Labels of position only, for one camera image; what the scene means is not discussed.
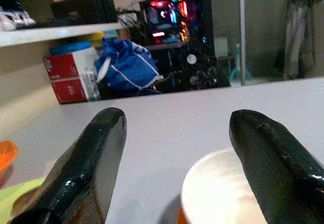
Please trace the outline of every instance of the white table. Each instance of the white table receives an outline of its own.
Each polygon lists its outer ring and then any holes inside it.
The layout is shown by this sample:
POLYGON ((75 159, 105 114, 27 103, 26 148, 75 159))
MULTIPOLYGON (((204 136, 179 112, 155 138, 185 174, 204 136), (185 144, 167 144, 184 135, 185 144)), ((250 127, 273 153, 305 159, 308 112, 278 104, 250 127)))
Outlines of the white table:
POLYGON ((163 215, 178 205, 194 162, 231 146, 232 111, 265 113, 324 162, 323 103, 319 78, 60 106, 10 137, 20 153, 5 186, 41 177, 96 113, 117 107, 126 114, 128 137, 107 223, 168 223, 163 215))

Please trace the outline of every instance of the curtain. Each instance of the curtain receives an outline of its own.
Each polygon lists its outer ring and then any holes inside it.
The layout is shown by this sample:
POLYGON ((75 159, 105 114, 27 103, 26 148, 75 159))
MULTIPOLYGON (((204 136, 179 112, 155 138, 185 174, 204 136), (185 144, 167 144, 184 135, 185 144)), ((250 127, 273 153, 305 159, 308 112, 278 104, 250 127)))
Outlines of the curtain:
POLYGON ((289 0, 284 75, 303 77, 315 65, 312 6, 322 0, 289 0))

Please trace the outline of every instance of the plastic container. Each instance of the plastic container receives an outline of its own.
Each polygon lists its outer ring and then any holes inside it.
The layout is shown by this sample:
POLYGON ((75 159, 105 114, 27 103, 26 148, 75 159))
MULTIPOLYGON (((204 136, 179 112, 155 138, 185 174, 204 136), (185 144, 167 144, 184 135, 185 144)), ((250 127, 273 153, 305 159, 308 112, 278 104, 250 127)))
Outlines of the plastic container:
POLYGON ((18 155, 18 147, 12 141, 0 142, 0 184, 5 180, 5 173, 18 155))

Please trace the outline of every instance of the white shelf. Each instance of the white shelf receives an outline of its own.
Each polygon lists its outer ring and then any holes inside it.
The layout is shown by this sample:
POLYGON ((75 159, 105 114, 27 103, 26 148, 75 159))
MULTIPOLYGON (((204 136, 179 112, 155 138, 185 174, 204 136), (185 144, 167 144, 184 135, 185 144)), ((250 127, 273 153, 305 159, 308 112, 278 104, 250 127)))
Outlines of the white shelf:
POLYGON ((54 28, 35 28, 0 32, 0 48, 23 43, 53 40, 92 34, 100 31, 123 29, 120 23, 103 23, 54 28))

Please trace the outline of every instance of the blue drawstring bag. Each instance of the blue drawstring bag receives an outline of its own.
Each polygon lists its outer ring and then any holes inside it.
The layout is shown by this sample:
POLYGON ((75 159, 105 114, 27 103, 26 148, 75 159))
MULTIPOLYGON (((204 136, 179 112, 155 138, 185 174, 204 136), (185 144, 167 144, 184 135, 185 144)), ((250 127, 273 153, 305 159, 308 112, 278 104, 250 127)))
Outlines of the blue drawstring bag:
POLYGON ((96 63, 97 83, 105 80, 114 90, 144 89, 151 86, 159 73, 151 53, 128 39, 103 39, 104 52, 96 63))

